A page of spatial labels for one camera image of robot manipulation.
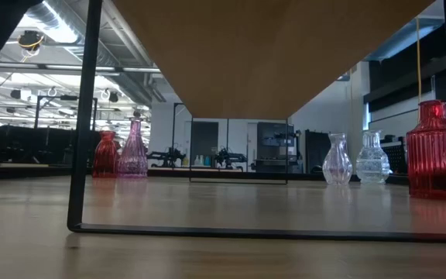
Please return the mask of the pink tall conical glass vase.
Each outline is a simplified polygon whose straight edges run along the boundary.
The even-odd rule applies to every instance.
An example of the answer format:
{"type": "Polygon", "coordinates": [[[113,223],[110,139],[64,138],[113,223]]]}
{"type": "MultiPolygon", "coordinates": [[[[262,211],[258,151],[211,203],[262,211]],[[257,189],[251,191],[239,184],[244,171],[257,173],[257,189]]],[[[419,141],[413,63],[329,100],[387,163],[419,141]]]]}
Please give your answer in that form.
{"type": "Polygon", "coordinates": [[[144,178],[147,177],[148,164],[141,135],[141,119],[132,117],[130,120],[129,136],[119,157],[117,172],[119,177],[144,178]]]}

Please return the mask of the clear ribbed glass vase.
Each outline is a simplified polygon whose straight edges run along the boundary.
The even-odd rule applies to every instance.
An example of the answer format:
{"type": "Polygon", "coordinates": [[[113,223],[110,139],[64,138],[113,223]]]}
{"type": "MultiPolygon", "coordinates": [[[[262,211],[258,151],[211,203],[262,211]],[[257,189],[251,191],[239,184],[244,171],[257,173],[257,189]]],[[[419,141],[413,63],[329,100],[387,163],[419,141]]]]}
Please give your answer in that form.
{"type": "Polygon", "coordinates": [[[353,166],[347,154],[347,139],[344,133],[330,134],[331,147],[324,158],[322,173],[328,184],[347,185],[353,166]]]}

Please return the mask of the red bulbous glass vase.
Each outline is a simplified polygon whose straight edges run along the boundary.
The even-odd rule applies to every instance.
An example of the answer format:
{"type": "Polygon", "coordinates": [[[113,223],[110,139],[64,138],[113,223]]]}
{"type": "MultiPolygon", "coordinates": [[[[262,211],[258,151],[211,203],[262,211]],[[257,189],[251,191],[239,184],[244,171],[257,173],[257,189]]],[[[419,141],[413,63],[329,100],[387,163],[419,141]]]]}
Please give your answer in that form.
{"type": "Polygon", "coordinates": [[[101,131],[100,136],[101,140],[94,152],[92,177],[117,177],[117,163],[119,155],[114,141],[115,132],[101,131]]]}

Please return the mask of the clear cut-glass bulbous vase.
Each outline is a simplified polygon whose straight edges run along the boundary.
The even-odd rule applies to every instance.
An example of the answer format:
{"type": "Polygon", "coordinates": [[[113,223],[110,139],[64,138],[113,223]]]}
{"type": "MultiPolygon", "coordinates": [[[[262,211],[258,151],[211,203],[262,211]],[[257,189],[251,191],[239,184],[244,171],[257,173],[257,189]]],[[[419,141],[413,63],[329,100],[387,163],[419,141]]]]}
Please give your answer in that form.
{"type": "Polygon", "coordinates": [[[384,184],[390,174],[387,154],[380,143],[380,130],[362,134],[362,148],[356,158],[356,175],[363,184],[384,184]]]}

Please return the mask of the red ribbed cylindrical glass vase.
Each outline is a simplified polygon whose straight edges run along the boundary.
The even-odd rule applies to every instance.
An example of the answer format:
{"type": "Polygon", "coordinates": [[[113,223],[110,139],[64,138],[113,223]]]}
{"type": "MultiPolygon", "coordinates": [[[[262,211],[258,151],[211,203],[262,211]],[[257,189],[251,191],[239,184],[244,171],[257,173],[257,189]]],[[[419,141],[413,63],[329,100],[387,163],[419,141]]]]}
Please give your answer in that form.
{"type": "Polygon", "coordinates": [[[446,103],[425,101],[419,109],[406,137],[410,196],[446,200],[446,103]]]}

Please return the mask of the black background robot station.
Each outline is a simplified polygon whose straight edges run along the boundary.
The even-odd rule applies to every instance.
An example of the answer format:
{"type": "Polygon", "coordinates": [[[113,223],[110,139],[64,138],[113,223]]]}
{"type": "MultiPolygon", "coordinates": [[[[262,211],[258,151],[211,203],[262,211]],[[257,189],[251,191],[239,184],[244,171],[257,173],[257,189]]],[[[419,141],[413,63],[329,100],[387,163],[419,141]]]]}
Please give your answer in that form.
{"type": "Polygon", "coordinates": [[[166,152],[152,151],[147,153],[148,160],[161,160],[161,167],[176,167],[177,160],[183,161],[186,158],[177,148],[169,147],[166,152]]]}
{"type": "Polygon", "coordinates": [[[243,171],[243,167],[236,166],[234,164],[247,163],[247,157],[242,153],[229,152],[227,148],[221,148],[215,156],[216,168],[223,168],[226,170],[238,169],[243,171]]]}

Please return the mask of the dark grey door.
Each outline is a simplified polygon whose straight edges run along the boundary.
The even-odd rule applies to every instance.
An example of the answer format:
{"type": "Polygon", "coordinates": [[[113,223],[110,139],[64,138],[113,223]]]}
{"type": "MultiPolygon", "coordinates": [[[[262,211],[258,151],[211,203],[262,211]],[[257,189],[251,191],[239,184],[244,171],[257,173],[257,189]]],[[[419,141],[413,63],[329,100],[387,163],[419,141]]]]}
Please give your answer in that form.
{"type": "Polygon", "coordinates": [[[218,127],[217,122],[193,122],[190,153],[190,161],[193,164],[197,162],[200,155],[205,159],[205,157],[212,157],[216,154],[218,150],[218,127]]]}

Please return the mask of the black cabinet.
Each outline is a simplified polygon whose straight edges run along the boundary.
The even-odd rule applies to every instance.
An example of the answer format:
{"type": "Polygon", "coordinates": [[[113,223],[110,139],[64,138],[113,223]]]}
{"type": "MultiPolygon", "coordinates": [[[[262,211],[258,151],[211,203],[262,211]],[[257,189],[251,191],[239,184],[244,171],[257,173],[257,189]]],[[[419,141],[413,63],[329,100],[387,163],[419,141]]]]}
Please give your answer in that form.
{"type": "Polygon", "coordinates": [[[255,171],[302,174],[301,135],[291,124],[258,122],[255,171]]]}

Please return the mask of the light wooden tray board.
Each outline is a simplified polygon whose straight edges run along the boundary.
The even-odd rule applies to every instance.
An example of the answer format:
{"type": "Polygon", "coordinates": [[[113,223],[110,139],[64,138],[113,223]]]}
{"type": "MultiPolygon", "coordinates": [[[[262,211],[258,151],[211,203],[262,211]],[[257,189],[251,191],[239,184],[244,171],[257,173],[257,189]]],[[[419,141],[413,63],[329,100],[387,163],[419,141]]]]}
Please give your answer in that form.
{"type": "MultiPolygon", "coordinates": [[[[286,119],[435,0],[112,0],[198,118],[286,119]]],[[[67,228],[74,233],[446,243],[445,234],[109,226],[82,220],[103,0],[89,0],[67,228]]]]}

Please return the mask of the dark standing board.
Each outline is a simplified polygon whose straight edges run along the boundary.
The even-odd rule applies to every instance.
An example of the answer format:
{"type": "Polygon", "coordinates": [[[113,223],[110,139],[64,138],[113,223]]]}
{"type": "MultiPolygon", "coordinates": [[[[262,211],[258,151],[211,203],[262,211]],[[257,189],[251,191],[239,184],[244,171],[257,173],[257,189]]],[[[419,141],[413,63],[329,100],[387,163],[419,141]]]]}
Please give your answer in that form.
{"type": "Polygon", "coordinates": [[[307,174],[322,172],[322,165],[330,150],[331,142],[327,133],[305,131],[305,171],[307,174]]]}

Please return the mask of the black pegboard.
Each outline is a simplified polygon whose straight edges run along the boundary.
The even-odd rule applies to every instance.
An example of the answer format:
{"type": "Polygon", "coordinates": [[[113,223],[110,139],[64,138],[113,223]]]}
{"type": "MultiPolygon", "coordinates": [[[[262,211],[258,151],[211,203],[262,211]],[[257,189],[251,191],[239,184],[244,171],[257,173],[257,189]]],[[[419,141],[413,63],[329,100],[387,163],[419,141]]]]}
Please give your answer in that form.
{"type": "Polygon", "coordinates": [[[393,174],[407,174],[406,144],[402,136],[385,135],[380,140],[381,147],[388,156],[393,174]]]}

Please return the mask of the silver ventilation duct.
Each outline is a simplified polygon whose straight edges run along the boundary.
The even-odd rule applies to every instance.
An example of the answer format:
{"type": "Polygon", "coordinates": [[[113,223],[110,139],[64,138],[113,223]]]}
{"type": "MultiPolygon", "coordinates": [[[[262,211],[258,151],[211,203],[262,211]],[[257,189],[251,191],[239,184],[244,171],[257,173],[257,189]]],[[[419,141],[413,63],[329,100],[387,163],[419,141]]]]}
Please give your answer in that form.
{"type": "MultiPolygon", "coordinates": [[[[43,0],[30,8],[26,16],[51,41],[49,47],[59,47],[73,57],[82,60],[86,35],[87,17],[80,16],[80,4],[89,0],[43,0]]],[[[113,0],[102,0],[98,39],[98,67],[151,67],[145,47],[140,43],[113,0]]],[[[164,102],[165,98],[152,83],[152,74],[120,72],[106,76],[117,84],[130,99],[139,104],[164,102]]]]}

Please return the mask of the black aluminium rig frame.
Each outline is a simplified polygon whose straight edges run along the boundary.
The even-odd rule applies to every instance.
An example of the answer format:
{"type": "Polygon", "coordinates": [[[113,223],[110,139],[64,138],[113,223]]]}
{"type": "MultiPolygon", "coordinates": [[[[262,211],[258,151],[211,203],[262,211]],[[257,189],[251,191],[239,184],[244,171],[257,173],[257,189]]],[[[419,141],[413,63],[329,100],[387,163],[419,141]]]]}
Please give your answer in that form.
{"type": "MultiPolygon", "coordinates": [[[[71,167],[0,167],[0,179],[26,177],[69,176],[71,167]]],[[[285,174],[285,173],[252,173],[209,170],[148,170],[148,177],[183,177],[183,178],[214,178],[243,180],[288,180],[288,181],[324,181],[319,174],[285,174]]]]}

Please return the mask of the black partition wall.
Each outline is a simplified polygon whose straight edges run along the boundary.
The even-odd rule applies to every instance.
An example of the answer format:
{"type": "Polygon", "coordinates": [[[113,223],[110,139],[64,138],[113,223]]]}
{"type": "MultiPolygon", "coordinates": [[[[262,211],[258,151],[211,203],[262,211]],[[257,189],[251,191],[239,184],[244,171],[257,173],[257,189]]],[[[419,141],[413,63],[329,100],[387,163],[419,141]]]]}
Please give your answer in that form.
{"type": "Polygon", "coordinates": [[[71,165],[75,139],[74,130],[0,126],[0,161],[71,165]]]}

